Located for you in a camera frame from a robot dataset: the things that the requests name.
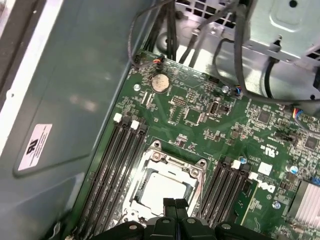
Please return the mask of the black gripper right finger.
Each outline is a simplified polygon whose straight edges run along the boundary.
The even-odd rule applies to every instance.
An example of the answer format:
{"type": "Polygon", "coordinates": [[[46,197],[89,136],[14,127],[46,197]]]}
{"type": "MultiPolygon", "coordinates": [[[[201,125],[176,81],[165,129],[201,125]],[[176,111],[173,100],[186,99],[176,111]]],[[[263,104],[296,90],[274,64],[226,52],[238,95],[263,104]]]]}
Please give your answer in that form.
{"type": "Polygon", "coordinates": [[[179,240],[265,240],[267,237],[244,226],[222,222],[214,228],[198,218],[188,216],[188,203],[176,199],[176,216],[180,228],[179,240]]]}

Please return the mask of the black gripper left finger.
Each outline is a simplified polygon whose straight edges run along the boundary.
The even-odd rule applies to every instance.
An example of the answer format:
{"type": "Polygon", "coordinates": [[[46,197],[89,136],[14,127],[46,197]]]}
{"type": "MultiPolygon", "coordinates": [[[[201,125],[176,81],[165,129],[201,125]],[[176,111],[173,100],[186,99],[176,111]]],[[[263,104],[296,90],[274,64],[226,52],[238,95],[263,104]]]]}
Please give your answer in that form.
{"type": "Polygon", "coordinates": [[[178,217],[176,202],[172,198],[163,200],[163,216],[147,221],[146,226],[127,221],[106,230],[92,240],[175,240],[177,238],[178,217]]]}

